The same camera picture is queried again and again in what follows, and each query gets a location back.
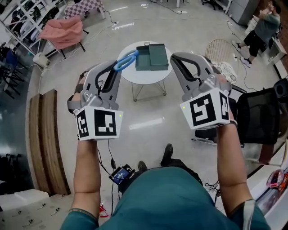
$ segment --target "wooden board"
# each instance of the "wooden board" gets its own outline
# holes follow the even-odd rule
[[[44,164],[53,193],[70,194],[59,148],[57,128],[57,91],[52,89],[43,95],[42,101],[42,141]]]
[[[30,150],[35,176],[38,182],[39,190],[51,194],[49,180],[45,174],[45,167],[42,161],[43,146],[41,144],[41,112],[42,95],[37,94],[30,100],[29,110],[29,139]]]

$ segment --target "floor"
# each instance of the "floor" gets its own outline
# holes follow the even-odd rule
[[[90,66],[111,59],[116,59],[119,53],[129,44],[151,40],[165,43],[173,53],[178,51],[193,51],[196,54],[205,54],[209,43],[217,38],[229,42],[237,40],[227,27],[227,21],[232,22],[231,29],[234,33],[244,38],[244,28],[237,26],[227,15],[209,5],[202,6],[200,0],[191,0],[190,3],[180,4],[176,9],[176,1],[170,0],[164,6],[174,10],[184,10],[187,13],[178,15],[158,4],[148,0],[103,0],[105,9],[111,11],[112,20],[119,22],[117,26],[130,24],[122,29],[113,30],[108,13],[106,20],[101,15],[92,12],[84,20],[85,30],[90,34],[83,39],[86,49],[84,53],[80,48],[74,55],[61,63],[60,54],[51,58],[50,70],[46,71],[40,81],[40,93],[51,89],[58,91],[57,115],[58,135],[62,161],[71,191],[73,191],[73,174],[76,163],[77,128],[74,117],[67,111],[66,100],[73,94],[79,75]],[[248,50],[243,50],[243,56],[248,55]],[[237,85],[249,90],[244,85],[245,69],[237,62],[232,63],[238,73]],[[39,82],[40,71],[35,69],[34,88]],[[257,90],[272,87],[278,80],[272,67],[266,67],[260,56],[256,58],[251,69],[247,70],[245,83],[250,88]],[[120,110],[124,111],[120,138],[110,141],[110,149],[117,165],[129,164],[137,169],[137,163],[143,160],[148,168],[158,167],[163,150],[167,143],[174,147],[174,158],[179,158],[196,171],[203,183],[215,183],[216,147],[194,142],[191,137],[194,132],[187,125],[179,108],[182,102],[183,91],[172,71],[165,79],[167,95],[149,101],[134,102],[132,100],[131,84],[121,78],[117,103]],[[146,86],[141,96],[158,93],[153,86]],[[157,124],[131,129],[134,124],[148,123],[157,119]],[[110,167],[108,141],[99,141],[99,150],[106,168]],[[244,155],[259,153],[260,146],[247,145]],[[247,171],[252,167],[247,164]],[[112,182],[101,169],[102,185],[101,199],[108,212],[111,211]],[[117,203],[117,189],[114,187],[114,206]]]

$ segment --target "hand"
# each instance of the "hand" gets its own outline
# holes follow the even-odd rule
[[[84,84],[86,77],[83,77],[79,84]],[[79,101],[80,100],[80,93],[74,93],[74,97],[72,97],[72,101]]]
[[[217,79],[219,80],[220,83],[225,83],[227,82],[226,78],[222,74],[217,74]]]

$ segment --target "white marker cube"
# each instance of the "white marker cube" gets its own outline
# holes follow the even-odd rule
[[[93,106],[83,107],[76,113],[79,140],[118,138],[122,117],[122,111]]]
[[[229,100],[219,88],[199,94],[180,107],[191,129],[210,129],[230,123]]]

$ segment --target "sneaker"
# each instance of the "sneaker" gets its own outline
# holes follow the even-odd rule
[[[167,162],[167,160],[170,160],[173,154],[173,146],[172,144],[167,144],[164,150],[164,155],[162,158],[161,163]]]
[[[252,63],[248,60],[248,58],[246,59],[246,58],[241,57],[240,60],[241,60],[242,63],[245,64],[248,68],[251,67],[251,64],[252,64]]]
[[[146,164],[144,163],[144,161],[141,160],[141,161],[138,162],[138,170],[139,170],[140,173],[144,173],[145,171],[148,170],[148,168],[147,168]]]
[[[235,49],[236,49],[238,52],[241,52],[241,47],[239,46],[239,43],[236,43],[236,42],[232,41],[232,45],[235,47]]]
[[[84,13],[84,18],[87,18],[89,16],[90,12],[89,11],[85,11]]]

